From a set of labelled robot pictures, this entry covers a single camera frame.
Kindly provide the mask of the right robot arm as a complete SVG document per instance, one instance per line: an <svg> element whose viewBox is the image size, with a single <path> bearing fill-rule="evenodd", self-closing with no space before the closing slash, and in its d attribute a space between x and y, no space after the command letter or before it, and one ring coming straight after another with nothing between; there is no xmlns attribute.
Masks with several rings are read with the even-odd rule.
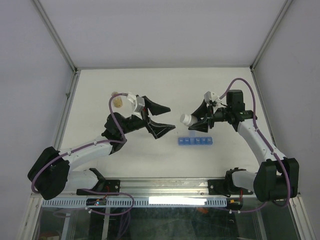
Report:
<svg viewBox="0 0 320 240"><path fill-rule="evenodd" d="M243 92L229 90L226 104L214 92L206 92L201 105L192 114L183 114L180 122L190 131L208 132L215 123L227 122L246 141L259 164L256 173L244 168L226 171L222 186L217 191L225 196L241 190L253 192L257 199L276 202L294 198L298 194L299 163L288 158L262 137L258 119L252 110L246 110Z"/></svg>

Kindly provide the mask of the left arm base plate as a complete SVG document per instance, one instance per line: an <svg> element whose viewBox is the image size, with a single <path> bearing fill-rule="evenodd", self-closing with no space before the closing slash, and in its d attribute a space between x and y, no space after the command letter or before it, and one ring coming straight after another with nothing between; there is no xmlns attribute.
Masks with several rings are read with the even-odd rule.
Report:
<svg viewBox="0 0 320 240"><path fill-rule="evenodd" d="M78 196L94 196L97 195L93 192L99 192L102 193L102 196L105 196L109 193L116 193L116 196L119 195L120 192L120 183L121 181L119 179L100 179L98 180L97 184L93 186L92 188L89 188L89 191L85 191L84 189L77 189L76 194Z"/></svg>

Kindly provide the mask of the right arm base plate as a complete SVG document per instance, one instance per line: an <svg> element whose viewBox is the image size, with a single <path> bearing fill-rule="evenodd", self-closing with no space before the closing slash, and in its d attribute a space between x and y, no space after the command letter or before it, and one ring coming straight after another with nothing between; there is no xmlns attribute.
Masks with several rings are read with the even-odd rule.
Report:
<svg viewBox="0 0 320 240"><path fill-rule="evenodd" d="M230 198L231 195L252 195L253 191L247 188L239 187L234 184L232 174L243 172L246 169L233 168L226 171L224 178L209 179L207 181L208 194L222 195Z"/></svg>

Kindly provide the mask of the blue weekly pill organizer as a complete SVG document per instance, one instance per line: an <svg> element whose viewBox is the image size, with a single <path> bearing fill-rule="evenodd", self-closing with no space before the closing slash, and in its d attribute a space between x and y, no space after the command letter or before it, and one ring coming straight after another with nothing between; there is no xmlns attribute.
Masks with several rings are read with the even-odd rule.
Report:
<svg viewBox="0 0 320 240"><path fill-rule="evenodd" d="M188 132L188 135L182 135L177 138L179 146L211 146L213 137L204 133L197 133L194 130Z"/></svg>

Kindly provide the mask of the white cap pill bottle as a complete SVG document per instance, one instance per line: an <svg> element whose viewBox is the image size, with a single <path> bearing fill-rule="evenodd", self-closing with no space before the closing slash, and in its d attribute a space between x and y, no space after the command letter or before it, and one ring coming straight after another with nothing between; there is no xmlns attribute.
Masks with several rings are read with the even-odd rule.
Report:
<svg viewBox="0 0 320 240"><path fill-rule="evenodd" d="M182 114L180 116L180 122L187 127L192 126L193 124L198 122L198 119L191 114Z"/></svg>

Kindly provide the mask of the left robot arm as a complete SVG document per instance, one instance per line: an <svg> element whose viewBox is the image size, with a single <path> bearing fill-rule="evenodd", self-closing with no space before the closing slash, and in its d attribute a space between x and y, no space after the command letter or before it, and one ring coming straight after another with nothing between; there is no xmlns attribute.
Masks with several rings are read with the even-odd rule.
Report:
<svg viewBox="0 0 320 240"><path fill-rule="evenodd" d="M129 117L113 111L114 99L121 97L131 104L132 114ZM151 119L151 116L169 113L171 109L153 102L147 96L130 92L115 93L109 99L108 107L110 114L100 136L64 151L53 146L42 151L27 174L33 193L40 194L44 200L57 197L67 188L78 193L100 194L105 188L106 179L96 169L81 172L76 170L78 167L120 151L128 141L128 133L146 129L155 139L159 139L175 129L175 125L157 123Z"/></svg>

